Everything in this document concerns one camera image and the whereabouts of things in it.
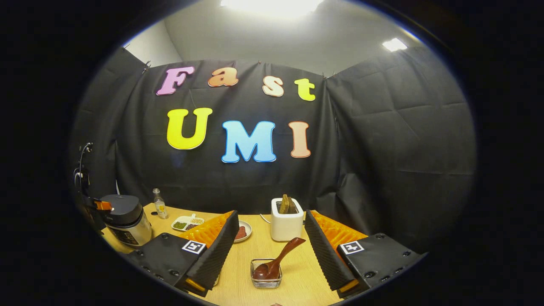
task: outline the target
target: orange clip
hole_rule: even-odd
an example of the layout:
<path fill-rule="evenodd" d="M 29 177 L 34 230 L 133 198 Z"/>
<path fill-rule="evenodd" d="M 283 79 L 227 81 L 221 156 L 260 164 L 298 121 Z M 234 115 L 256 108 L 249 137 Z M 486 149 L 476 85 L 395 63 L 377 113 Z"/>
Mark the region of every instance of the orange clip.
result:
<path fill-rule="evenodd" d="M 95 201 L 98 210 L 112 210 L 112 204 L 105 201 Z"/>

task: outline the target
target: rice cooker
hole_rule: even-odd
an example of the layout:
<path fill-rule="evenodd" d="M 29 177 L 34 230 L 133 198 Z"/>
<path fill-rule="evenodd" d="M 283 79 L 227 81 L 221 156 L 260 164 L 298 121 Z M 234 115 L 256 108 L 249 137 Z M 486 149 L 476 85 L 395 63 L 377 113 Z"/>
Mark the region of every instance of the rice cooker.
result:
<path fill-rule="evenodd" d="M 98 212 L 119 241 L 129 246 L 140 247 L 151 240 L 151 224 L 137 197 L 111 194 L 101 198 L 100 201 L 112 205 L 112 210 Z"/>

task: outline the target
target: letter m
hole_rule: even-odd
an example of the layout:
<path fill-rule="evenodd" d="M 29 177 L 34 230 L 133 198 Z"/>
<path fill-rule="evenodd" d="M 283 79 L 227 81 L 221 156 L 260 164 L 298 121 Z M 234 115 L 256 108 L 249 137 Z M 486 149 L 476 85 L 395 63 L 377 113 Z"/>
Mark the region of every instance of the letter m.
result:
<path fill-rule="evenodd" d="M 261 121 L 248 136 L 240 121 L 226 121 L 223 128 L 227 131 L 227 143 L 225 155 L 221 160 L 225 163 L 236 163 L 240 157 L 236 154 L 236 147 L 245 161 L 249 161 L 251 154 L 257 148 L 253 157 L 256 162 L 273 162 L 276 155 L 272 152 L 272 130 L 276 127 L 273 122 Z"/>

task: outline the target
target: foam letter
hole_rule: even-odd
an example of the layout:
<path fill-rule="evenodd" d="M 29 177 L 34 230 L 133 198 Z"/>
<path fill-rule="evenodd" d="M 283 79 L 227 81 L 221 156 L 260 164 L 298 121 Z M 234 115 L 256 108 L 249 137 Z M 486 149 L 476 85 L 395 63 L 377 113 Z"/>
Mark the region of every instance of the foam letter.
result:
<path fill-rule="evenodd" d="M 221 158 L 224 163 L 236 163 L 240 157 L 236 154 L 236 147 L 245 161 L 249 161 L 251 154 L 257 147 L 257 154 L 253 157 L 256 162 L 273 162 L 276 155 L 272 152 L 272 130 L 276 127 L 273 122 L 261 121 L 253 130 L 251 136 L 244 129 L 240 121 L 226 121 L 223 128 L 227 130 L 227 144 L 225 155 Z"/>
<path fill-rule="evenodd" d="M 190 150 L 201 145 L 206 137 L 206 125 L 208 124 L 208 115 L 212 113 L 211 108 L 197 108 L 193 111 L 196 115 L 195 134 L 191 138 L 181 136 L 183 127 L 183 118 L 189 111 L 186 109 L 173 109 L 168 112 L 168 129 L 166 131 L 166 139 L 168 143 L 179 150 Z"/>
<path fill-rule="evenodd" d="M 219 87 L 221 85 L 233 86 L 238 83 L 238 79 L 236 78 L 237 72 L 236 68 L 232 67 L 217 69 L 212 72 L 213 77 L 208 80 L 208 85 L 211 87 Z"/>
<path fill-rule="evenodd" d="M 299 97 L 306 101 L 313 101 L 316 99 L 315 95 L 310 94 L 310 88 L 315 88 L 316 86 L 310 83 L 310 80 L 307 78 L 301 78 L 295 81 L 295 84 L 299 86 Z"/>
<path fill-rule="evenodd" d="M 166 78 L 164 79 L 163 86 L 159 89 L 157 95 L 162 96 L 175 93 L 176 88 L 174 87 L 174 83 L 177 83 L 178 86 L 181 86 L 181 84 L 183 84 L 183 81 L 185 81 L 185 77 L 187 77 L 187 74 L 192 74 L 193 72 L 195 72 L 194 67 L 168 69 L 166 71 Z"/>
<path fill-rule="evenodd" d="M 263 91 L 265 94 L 274 97 L 281 97 L 283 95 L 283 81 L 275 76 L 265 76 L 263 79 Z"/>
<path fill-rule="evenodd" d="M 295 158 L 304 158 L 310 156 L 310 150 L 306 144 L 306 129 L 308 123 L 303 121 L 289 122 L 289 127 L 293 130 L 293 151 L 291 156 Z"/>

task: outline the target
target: wooden spoon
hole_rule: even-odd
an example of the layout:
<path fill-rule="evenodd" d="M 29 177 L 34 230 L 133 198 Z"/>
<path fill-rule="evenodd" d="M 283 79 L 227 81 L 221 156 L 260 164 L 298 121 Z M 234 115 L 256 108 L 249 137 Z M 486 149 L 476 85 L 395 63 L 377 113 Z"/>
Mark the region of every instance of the wooden spoon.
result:
<path fill-rule="evenodd" d="M 291 252 L 294 248 L 301 245 L 305 241 L 306 240 L 298 237 L 291 239 L 291 241 L 287 242 L 287 244 L 283 247 L 283 250 L 281 250 L 280 256 L 271 262 L 260 264 L 255 271 L 253 271 L 253 279 L 277 279 L 280 276 L 281 260 L 285 257 L 285 255 L 287 255 L 287 253 Z"/>

